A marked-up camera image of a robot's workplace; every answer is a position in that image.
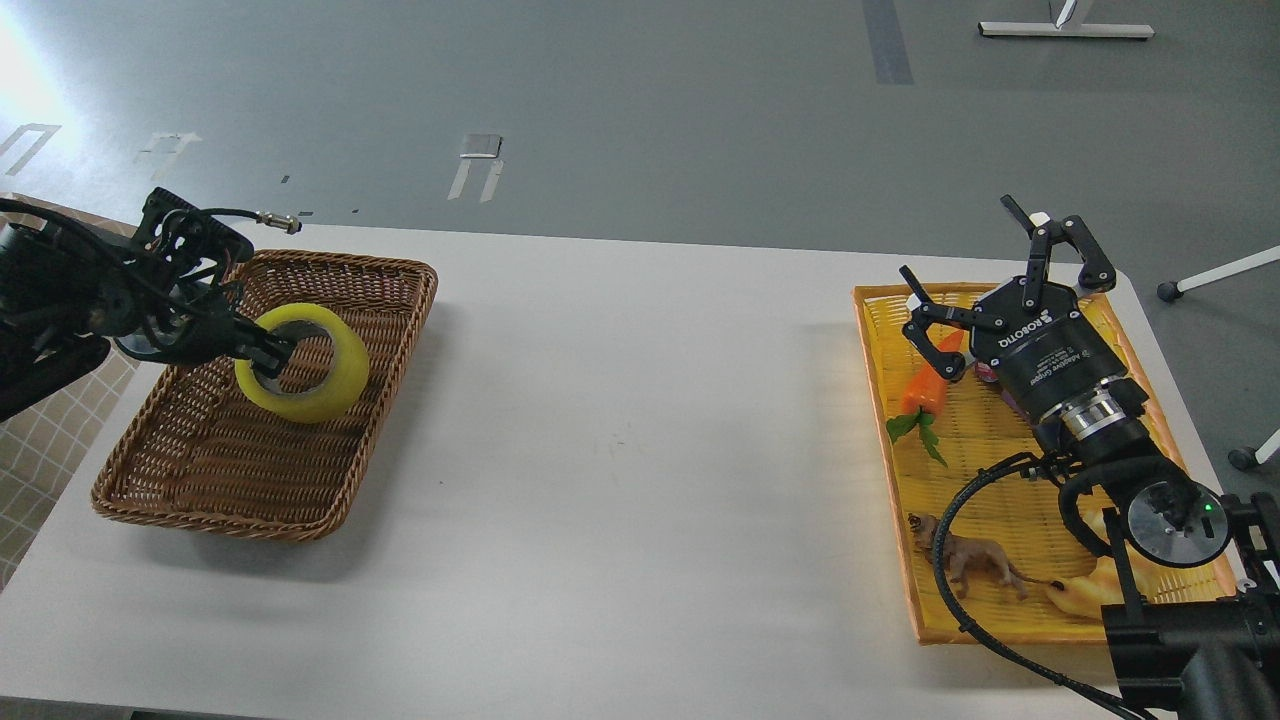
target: gray floor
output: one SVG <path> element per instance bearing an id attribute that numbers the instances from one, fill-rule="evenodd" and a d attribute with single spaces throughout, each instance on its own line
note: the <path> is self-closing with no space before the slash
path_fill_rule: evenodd
<path id="1" fill-rule="evenodd" d="M 193 132 L 161 184 L 319 223 L 1020 259 L 1011 192 L 1085 218 L 1222 484 L 1270 489 L 1275 462 L 1225 456 L 1280 425 L 1280 264 L 1155 287 L 1277 242 L 1280 5 L 1100 0 L 1156 28 L 1134 42 L 975 32 L 1041 1 L 899 0 L 910 82 L 882 85 L 892 3 L 864 3 L 10 0 L 0 59 L 29 79 L 0 135 L 61 127 L 0 191 L 136 219 L 174 141 L 140 150 Z M 494 199 L 477 165 L 447 200 L 480 131 L 506 137 Z"/>

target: roll of tape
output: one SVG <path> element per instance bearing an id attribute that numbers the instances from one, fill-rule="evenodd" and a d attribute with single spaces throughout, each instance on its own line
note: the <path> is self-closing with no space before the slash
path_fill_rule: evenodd
<path id="1" fill-rule="evenodd" d="M 236 383 L 253 405 L 294 423 L 323 423 L 356 404 L 369 382 L 369 351 L 342 318 L 320 305 L 293 302 L 265 313 L 257 324 L 294 341 L 328 336 L 333 363 L 320 384 L 287 393 L 276 380 L 253 372 L 248 360 L 237 360 Z"/>

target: toy carrot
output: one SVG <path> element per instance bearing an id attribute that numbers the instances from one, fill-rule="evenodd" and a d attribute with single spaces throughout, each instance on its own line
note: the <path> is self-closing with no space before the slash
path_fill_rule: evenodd
<path id="1" fill-rule="evenodd" d="M 964 331 L 956 331 L 938 343 L 938 350 L 942 352 L 957 352 L 963 342 Z M 942 410 L 947 405 L 947 384 L 950 383 L 932 365 L 925 363 L 915 373 L 915 377 L 906 383 L 906 388 L 902 391 L 902 414 L 884 423 L 891 442 L 897 442 L 897 438 L 911 432 L 911 428 L 919 427 L 920 442 L 924 443 L 924 451 L 929 454 L 929 457 L 941 462 L 943 468 L 947 465 L 947 461 L 938 452 L 938 436 L 929 425 L 933 424 L 933 420 L 942 414 Z"/>

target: white table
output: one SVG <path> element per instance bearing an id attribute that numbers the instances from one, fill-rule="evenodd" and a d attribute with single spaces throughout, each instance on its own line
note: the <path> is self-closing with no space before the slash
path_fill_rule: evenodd
<path id="1" fill-rule="evenodd" d="M 0 694 L 311 720 L 1102 716 L 982 648 L 918 647 L 902 607 L 849 291 L 904 261 L 925 282 L 1023 263 L 247 232 L 440 274 L 347 524 L 280 546 L 95 516 L 143 369 L 0 594 Z M 1126 281 L 1111 300 L 1216 486 Z M 1110 678 L 1102 648 L 1034 655 Z"/>

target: brown toy dog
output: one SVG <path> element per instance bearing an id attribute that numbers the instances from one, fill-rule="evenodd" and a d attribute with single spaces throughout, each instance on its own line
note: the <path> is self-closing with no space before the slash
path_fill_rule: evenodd
<path id="1" fill-rule="evenodd" d="M 906 516 L 906 521 L 910 523 L 911 532 L 915 534 L 915 547 L 924 550 L 927 553 L 925 557 L 932 564 L 933 534 L 938 529 L 938 519 L 933 515 L 915 515 L 913 512 Z M 1014 564 L 1009 561 L 1005 548 L 1000 547 L 1000 543 L 996 541 L 964 538 L 955 533 L 948 533 L 946 539 L 942 541 L 942 561 L 947 568 L 947 579 L 960 585 L 960 589 L 956 591 L 956 597 L 969 594 L 969 579 L 966 574 L 970 569 L 993 566 L 1000 574 L 1000 584 L 1012 585 L 1018 591 L 1018 600 L 1027 600 L 1024 580 L 1028 583 L 1044 582 L 1019 573 L 1014 568 Z"/>

